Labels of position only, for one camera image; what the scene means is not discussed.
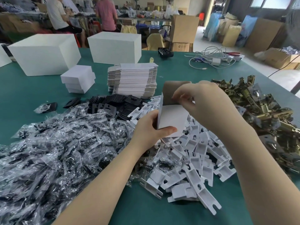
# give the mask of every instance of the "tangled white cord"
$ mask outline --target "tangled white cord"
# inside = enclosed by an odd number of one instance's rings
[[[210,64],[212,67],[216,68],[216,69],[224,69],[227,68],[229,66],[232,66],[236,60],[233,58],[229,58],[225,53],[223,53],[223,49],[222,48],[218,48],[216,46],[209,46],[208,48],[206,48],[205,50],[201,51],[201,52],[196,52],[195,53],[186,53],[185,56],[191,58],[189,60],[189,65],[194,68],[194,69],[198,69],[198,70],[206,70],[207,68],[196,68],[194,66],[191,65],[191,61],[195,60],[196,62],[205,62],[207,64]],[[212,61],[213,58],[217,58],[220,59],[220,65],[216,66],[216,65],[212,65]]]

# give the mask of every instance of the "pink shirt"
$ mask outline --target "pink shirt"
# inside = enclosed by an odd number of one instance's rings
[[[96,5],[96,13],[100,16],[102,29],[106,31],[116,30],[114,17],[117,17],[117,11],[110,0],[99,0]]]

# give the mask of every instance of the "green table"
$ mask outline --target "green table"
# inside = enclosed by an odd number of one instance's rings
[[[108,94],[107,68],[111,65],[93,63],[89,49],[80,49],[80,52],[82,58],[78,64],[92,66],[96,75],[96,83],[82,97]],[[300,99],[244,62],[222,70],[199,63],[200,68],[207,67],[208,70],[196,70],[189,66],[189,58],[184,57],[182,52],[175,52],[171,59],[161,60],[154,51],[142,51],[140,62],[149,62],[150,57],[159,65],[155,95],[161,94],[166,80],[189,80],[195,83],[200,80],[232,78],[236,83],[241,76],[246,78],[248,75],[256,75],[256,82],[260,83],[263,92],[272,93],[280,105],[294,109],[295,123],[300,120]],[[78,96],[68,93],[59,75],[27,77],[17,63],[0,68],[0,90],[0,144],[11,143],[13,139],[10,137],[23,124],[43,121],[46,115],[33,112],[40,104],[57,102],[57,112],[62,113],[63,105],[70,98]],[[300,181],[294,182],[300,188]],[[168,193],[164,194],[162,200],[158,200],[135,183],[132,188],[125,187],[110,224],[252,224],[236,175],[224,183],[214,176],[214,187],[208,187],[208,190],[222,205],[216,216],[199,202],[168,203]]]

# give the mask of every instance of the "black cord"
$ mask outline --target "black cord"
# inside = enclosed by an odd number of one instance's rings
[[[298,57],[299,57],[300,55],[298,55],[297,57],[295,57],[293,60],[291,60],[291,62],[289,63],[289,64],[291,64],[294,60],[296,60]],[[282,69],[284,69],[284,68],[286,68],[289,64],[287,64],[285,67],[283,67],[283,68],[281,68],[281,69],[279,69],[279,70],[277,70],[277,71],[275,71],[275,72],[273,72],[270,76],[272,76],[273,74],[275,74],[275,73],[277,73],[278,71],[280,71],[280,70],[282,70]]]

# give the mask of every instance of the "pile of gold metal parts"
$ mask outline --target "pile of gold metal parts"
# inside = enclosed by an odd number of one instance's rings
[[[241,77],[236,85],[212,80],[231,98],[244,119],[256,130],[262,143],[286,171],[300,172],[300,129],[291,124],[293,110],[282,108],[271,94],[264,95],[255,76],[247,82]]]

